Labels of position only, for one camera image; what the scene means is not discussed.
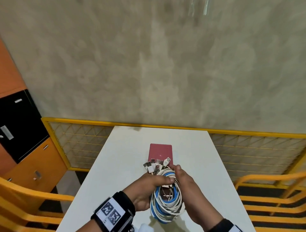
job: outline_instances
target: pink box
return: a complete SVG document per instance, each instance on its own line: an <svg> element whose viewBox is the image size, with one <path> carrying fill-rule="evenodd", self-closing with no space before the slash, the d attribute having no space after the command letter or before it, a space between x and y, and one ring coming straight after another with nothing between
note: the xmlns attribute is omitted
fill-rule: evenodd
<svg viewBox="0 0 306 232"><path fill-rule="evenodd" d="M148 161L155 159L156 162L157 159L165 160L168 157L171 159L170 164L173 164L172 145L153 143L150 144Z"/></svg>

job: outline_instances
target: yellow wire mesh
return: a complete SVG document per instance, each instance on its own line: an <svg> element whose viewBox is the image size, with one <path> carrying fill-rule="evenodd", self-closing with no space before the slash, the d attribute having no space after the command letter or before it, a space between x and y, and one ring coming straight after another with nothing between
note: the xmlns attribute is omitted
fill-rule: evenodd
<svg viewBox="0 0 306 232"><path fill-rule="evenodd" d="M110 135L112 126L49 123L70 165L90 169Z"/></svg>
<svg viewBox="0 0 306 232"><path fill-rule="evenodd" d="M282 174L306 146L305 139L295 138L212 133L210 137L232 181L249 174Z"/></svg>

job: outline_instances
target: cable bundle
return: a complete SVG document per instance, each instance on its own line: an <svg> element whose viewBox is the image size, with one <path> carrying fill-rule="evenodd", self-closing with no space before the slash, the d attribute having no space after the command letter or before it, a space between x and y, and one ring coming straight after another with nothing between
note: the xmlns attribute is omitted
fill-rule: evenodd
<svg viewBox="0 0 306 232"><path fill-rule="evenodd" d="M151 215L160 223L167 224L184 212L184 210L181 210L183 205L181 190L179 183L176 180L175 172L172 169L162 169L157 173L157 175L175 178L174 184L172 185L172 188L170 188L171 193L169 195L166 195L162 187L159 186L151 196ZM164 200L162 195L168 197L168 200Z"/></svg>

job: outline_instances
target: white table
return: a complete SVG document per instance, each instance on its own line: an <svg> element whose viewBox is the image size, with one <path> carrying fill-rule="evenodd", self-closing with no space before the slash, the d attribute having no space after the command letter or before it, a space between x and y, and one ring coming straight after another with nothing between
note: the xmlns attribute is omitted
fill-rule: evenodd
<svg viewBox="0 0 306 232"><path fill-rule="evenodd" d="M244 232L255 232L207 131L125 126L114 127L57 231L75 232L107 197L145 173L151 143L172 145L174 164L194 178L212 205ZM149 210L137 212L133 225L142 223L154 231L203 231L187 212L166 225Z"/></svg>

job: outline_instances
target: concrete wall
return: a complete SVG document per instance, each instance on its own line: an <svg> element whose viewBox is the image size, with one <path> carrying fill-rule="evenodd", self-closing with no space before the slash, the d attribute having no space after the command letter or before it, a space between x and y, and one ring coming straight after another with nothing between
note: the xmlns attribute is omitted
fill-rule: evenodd
<svg viewBox="0 0 306 232"><path fill-rule="evenodd" d="M0 0L42 116L306 133L306 1Z"/></svg>

